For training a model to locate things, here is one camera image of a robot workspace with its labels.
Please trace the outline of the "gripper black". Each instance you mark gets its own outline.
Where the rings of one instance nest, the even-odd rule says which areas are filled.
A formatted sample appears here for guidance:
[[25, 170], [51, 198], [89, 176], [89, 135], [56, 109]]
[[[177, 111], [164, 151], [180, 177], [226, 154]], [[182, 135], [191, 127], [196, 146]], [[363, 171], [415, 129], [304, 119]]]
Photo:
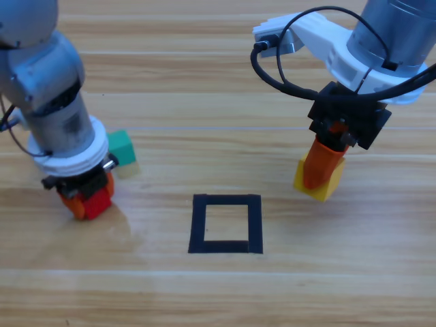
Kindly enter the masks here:
[[55, 188], [66, 208], [77, 220], [86, 218], [86, 211], [81, 196], [89, 199], [100, 189], [106, 187], [109, 198], [114, 195], [114, 179], [110, 172], [119, 165], [118, 158], [109, 153], [105, 159], [91, 170], [69, 177], [47, 176], [41, 180], [44, 189]]
[[349, 146], [369, 149], [391, 116], [382, 102], [315, 101], [308, 113], [316, 137], [303, 165], [303, 185], [317, 189], [330, 181]]

